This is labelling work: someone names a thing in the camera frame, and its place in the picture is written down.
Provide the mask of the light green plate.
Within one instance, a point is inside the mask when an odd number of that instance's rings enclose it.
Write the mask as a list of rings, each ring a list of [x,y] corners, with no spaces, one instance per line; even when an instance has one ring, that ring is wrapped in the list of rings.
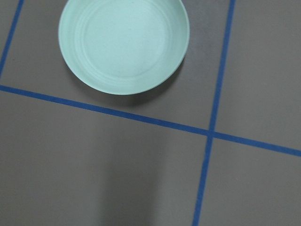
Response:
[[[58,27],[60,51],[73,74],[114,95],[166,81],[184,60],[189,39],[180,0],[69,0]]]

